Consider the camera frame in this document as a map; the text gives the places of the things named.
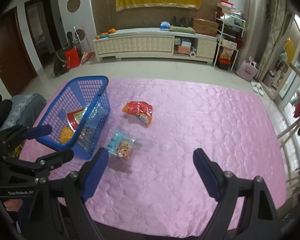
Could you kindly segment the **person's hand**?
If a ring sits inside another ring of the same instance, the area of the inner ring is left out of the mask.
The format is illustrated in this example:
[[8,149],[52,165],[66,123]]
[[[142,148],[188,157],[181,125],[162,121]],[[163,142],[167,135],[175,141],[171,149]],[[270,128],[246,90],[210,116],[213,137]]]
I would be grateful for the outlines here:
[[22,199],[8,199],[4,201],[4,207],[8,212],[18,212],[23,205]]

